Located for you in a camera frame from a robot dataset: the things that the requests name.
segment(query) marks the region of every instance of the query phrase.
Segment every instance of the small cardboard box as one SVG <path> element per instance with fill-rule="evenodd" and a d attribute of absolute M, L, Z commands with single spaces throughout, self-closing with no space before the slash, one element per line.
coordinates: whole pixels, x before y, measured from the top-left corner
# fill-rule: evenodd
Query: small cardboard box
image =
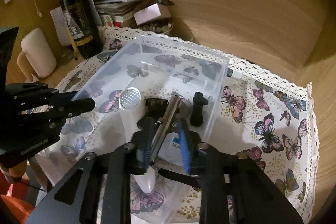
<path fill-rule="evenodd" d="M 134 14 L 137 25 L 141 25 L 146 22 L 170 18 L 169 8 L 161 4 L 153 4 L 145 9 L 142 9 Z"/>

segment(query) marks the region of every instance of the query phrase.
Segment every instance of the clear plastic container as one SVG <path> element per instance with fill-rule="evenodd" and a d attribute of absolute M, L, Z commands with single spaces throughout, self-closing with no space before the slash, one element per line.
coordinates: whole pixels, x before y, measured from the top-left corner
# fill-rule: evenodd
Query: clear plastic container
<path fill-rule="evenodd" d="M 201 92 L 208 99 L 208 105 L 203 106 L 204 122 L 200 127 L 192 127 L 189 124 L 189 129 L 198 132 L 202 141 L 207 142 L 218 113 L 228 63 L 228 58 L 223 58 L 200 45 L 139 35 L 104 64 L 73 100 L 88 97 L 99 87 L 102 95 L 92 97 L 98 112 L 104 113 L 112 109 L 113 115 L 120 117 L 117 112 L 117 94 L 127 87 L 138 88 L 145 98 L 169 100 L 171 94 L 177 92 L 190 106 L 193 104 L 195 92 Z M 107 124 L 105 120 L 111 118 L 109 112 L 100 123 Z M 183 198 L 188 188 L 174 181 L 164 182 L 163 188 L 168 183 L 170 186 L 168 190 L 163 189 L 165 197 L 159 209 L 140 212 L 136 214 L 137 217 L 153 224 L 169 221 L 179 206 L 179 202 L 176 201 Z M 157 183 L 154 191 L 162 193 L 162 183 Z"/>

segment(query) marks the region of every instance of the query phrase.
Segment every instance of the tablecloth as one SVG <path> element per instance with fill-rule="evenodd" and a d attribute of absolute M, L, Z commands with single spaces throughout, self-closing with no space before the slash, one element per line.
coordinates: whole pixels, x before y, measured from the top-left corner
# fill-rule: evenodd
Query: tablecloth
<path fill-rule="evenodd" d="M 56 87 L 60 92 L 79 90 L 135 35 L 148 34 L 129 28 L 109 27 L 102 28 L 100 33 L 105 42 L 103 52 L 83 61 L 71 71 Z M 165 35 L 151 35 L 182 41 Z M 228 154 L 245 151 L 308 223 L 315 202 L 319 157 L 311 84 L 306 88 L 298 87 L 247 60 L 213 51 L 229 57 L 230 64 L 220 99 L 221 109 L 209 143 Z M 130 71 L 125 77 L 134 77 L 134 74 L 138 74 L 138 71 Z M 93 86 L 91 96 L 100 96 L 101 92 L 99 87 Z M 112 97 L 117 98 L 121 90 L 114 92 Z M 107 114 L 96 107 L 90 113 L 69 118 L 62 129 L 60 141 L 37 155 L 38 162 L 53 184 L 88 148 L 95 150 L 109 145 L 106 139 L 103 142 L 97 135 L 97 131 L 100 131 L 97 128 L 114 132 L 110 137 L 113 149 L 123 143 L 123 136 L 118 133 L 122 124 L 111 124 L 108 119 L 101 122 L 110 112 L 118 112 L 117 102 L 110 100 L 108 104 Z M 144 194 L 136 185 L 132 189 L 132 213 L 144 218 L 144 214 L 158 210 L 170 186 L 165 179 L 159 179 L 151 195 Z M 200 200 L 201 193 L 189 187 L 188 193 L 178 203 L 172 222 L 197 222 Z"/>

